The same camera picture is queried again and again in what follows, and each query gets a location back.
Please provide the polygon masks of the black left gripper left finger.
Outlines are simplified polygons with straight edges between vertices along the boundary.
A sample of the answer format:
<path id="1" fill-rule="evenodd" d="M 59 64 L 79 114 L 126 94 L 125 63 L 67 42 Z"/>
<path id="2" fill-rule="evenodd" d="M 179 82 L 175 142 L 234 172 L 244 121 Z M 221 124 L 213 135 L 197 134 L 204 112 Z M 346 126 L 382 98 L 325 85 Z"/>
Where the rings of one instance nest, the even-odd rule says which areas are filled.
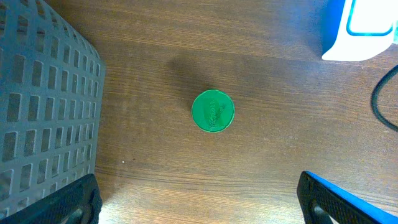
<path id="1" fill-rule="evenodd" d="M 95 175 L 87 174 L 15 214 L 3 218 L 1 223 L 98 224 L 102 204 Z"/>

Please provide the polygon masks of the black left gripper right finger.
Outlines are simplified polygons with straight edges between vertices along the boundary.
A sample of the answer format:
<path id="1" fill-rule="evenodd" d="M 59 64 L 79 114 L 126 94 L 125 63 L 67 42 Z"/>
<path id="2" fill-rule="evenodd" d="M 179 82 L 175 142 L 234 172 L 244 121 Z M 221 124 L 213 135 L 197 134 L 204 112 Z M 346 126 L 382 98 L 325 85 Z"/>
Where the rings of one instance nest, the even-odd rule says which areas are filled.
<path id="1" fill-rule="evenodd" d="M 297 197 L 305 223 L 397 223 L 397 217 L 310 171 L 303 171 Z"/>

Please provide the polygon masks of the green lid jar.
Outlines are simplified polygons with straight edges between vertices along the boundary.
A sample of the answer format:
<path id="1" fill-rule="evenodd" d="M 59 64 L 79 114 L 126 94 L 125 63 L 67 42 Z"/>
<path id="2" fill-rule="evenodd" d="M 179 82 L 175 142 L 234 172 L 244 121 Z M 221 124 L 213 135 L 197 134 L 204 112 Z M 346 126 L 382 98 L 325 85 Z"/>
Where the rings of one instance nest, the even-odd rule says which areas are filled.
<path id="1" fill-rule="evenodd" d="M 191 114 L 195 124 L 208 133 L 220 133 L 233 122 L 235 106 L 229 95 L 220 90 L 206 90 L 192 103 Z"/>

